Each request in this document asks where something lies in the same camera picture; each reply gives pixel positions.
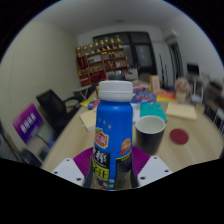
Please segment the monitor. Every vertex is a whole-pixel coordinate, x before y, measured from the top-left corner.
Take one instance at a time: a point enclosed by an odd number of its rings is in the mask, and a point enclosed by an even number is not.
[[[189,75],[200,76],[199,66],[197,64],[187,64],[187,72]]]

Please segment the blue bottle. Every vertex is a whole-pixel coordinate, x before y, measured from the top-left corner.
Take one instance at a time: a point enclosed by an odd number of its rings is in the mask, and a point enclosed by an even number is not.
[[[91,160],[97,189],[118,190],[132,166],[133,85],[127,81],[99,84],[95,141]]]

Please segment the white wall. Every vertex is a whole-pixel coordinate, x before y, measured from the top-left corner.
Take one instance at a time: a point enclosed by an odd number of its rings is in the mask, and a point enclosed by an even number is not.
[[[157,74],[160,76],[160,79],[162,79],[161,62],[159,59],[159,54],[161,54],[162,61],[163,61],[164,74],[165,74],[165,64],[166,64],[169,85],[172,85],[173,84],[173,70],[172,70],[171,58],[169,56],[169,49],[167,44],[163,42],[163,33],[161,29],[158,27],[145,26],[145,25],[109,26],[109,27],[92,30],[90,32],[78,35],[77,41],[79,46],[83,46],[85,44],[89,44],[90,42],[93,42],[93,37],[95,36],[104,35],[108,33],[128,32],[128,31],[148,32],[150,39],[152,41],[152,46],[154,50]]]
[[[200,74],[210,74],[211,79],[218,81],[224,78],[223,65],[214,45],[192,19],[182,14],[168,21],[161,29],[163,33],[170,29],[176,31],[184,74],[187,74],[187,63],[197,63]]]
[[[64,100],[80,87],[76,43],[64,30],[31,21],[8,48],[0,65],[0,119],[19,149],[25,144],[14,130],[13,119],[30,103],[38,109],[36,96],[50,88]],[[46,122],[41,133],[45,138],[52,133]]]

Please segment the mug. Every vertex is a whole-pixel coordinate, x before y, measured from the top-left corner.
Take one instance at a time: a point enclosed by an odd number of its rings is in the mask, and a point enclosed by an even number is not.
[[[158,116],[144,116],[136,121],[135,127],[135,146],[150,156],[157,153],[166,122]]]

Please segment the table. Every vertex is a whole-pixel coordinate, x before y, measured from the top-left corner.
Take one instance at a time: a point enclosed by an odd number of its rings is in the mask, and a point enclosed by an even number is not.
[[[149,85],[149,83],[140,81],[134,83]],[[167,105],[167,102],[161,103],[164,111],[166,111]],[[87,109],[80,108],[66,126],[43,162],[42,169],[52,172],[64,158],[74,158],[82,151],[93,147],[95,132],[88,132],[79,118],[84,111]],[[196,121],[167,116],[167,125],[156,155],[173,172],[190,165],[216,160],[221,154],[223,139],[218,128],[200,110],[197,110],[197,115]],[[169,133],[175,128],[184,129],[189,133],[189,141],[185,145],[176,145],[170,140]],[[135,126],[133,125],[133,145],[135,145],[135,141]],[[130,182],[127,182],[124,188],[131,188]]]

